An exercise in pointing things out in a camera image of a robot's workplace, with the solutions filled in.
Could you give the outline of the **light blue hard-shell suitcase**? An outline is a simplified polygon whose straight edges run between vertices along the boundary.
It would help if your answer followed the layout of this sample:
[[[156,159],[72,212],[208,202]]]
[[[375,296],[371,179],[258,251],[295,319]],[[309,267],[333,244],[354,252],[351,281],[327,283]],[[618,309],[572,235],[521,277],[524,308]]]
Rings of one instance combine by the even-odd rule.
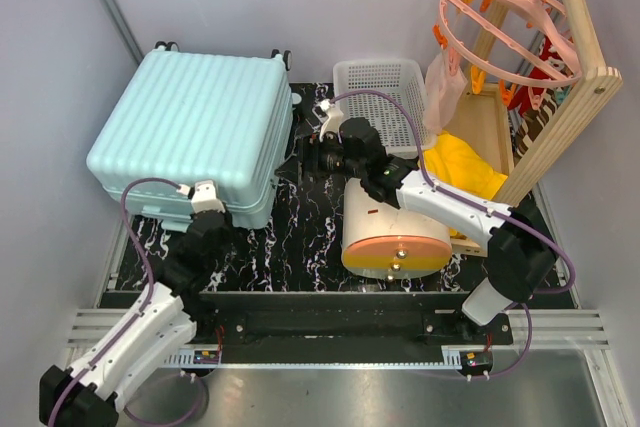
[[[262,229],[293,134],[290,51],[268,58],[157,46],[118,100],[86,164],[127,210],[183,232],[195,213],[176,187],[204,183],[234,226]]]

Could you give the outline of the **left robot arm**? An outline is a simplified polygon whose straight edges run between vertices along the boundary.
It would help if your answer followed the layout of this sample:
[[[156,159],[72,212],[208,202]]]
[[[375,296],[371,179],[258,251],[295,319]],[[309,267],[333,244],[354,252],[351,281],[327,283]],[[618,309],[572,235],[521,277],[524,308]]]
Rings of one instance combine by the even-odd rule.
[[[39,382],[46,426],[114,426],[135,391],[181,346],[215,333],[213,306],[201,292],[214,253],[233,238],[230,213],[193,214],[192,222],[138,299],[87,353]]]

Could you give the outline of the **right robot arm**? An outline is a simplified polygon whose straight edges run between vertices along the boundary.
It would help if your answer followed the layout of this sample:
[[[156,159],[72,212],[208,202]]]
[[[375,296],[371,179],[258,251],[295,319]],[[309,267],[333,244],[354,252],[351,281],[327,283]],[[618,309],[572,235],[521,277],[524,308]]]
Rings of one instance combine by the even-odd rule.
[[[560,254],[537,207],[485,200],[429,177],[418,160],[388,153],[364,118],[345,121],[335,133],[293,141],[275,173],[295,184],[331,175],[355,178],[374,201],[429,217],[483,248],[487,276],[453,321],[466,343],[480,341],[497,314],[537,293]]]

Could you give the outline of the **white round drum box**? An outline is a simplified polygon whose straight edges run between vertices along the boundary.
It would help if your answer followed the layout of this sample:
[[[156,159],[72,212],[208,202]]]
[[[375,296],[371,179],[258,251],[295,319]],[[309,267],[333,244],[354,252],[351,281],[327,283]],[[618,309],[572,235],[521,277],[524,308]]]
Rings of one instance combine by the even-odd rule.
[[[371,199],[356,179],[345,185],[341,246],[347,270],[382,280],[427,276],[452,256],[447,226]]]

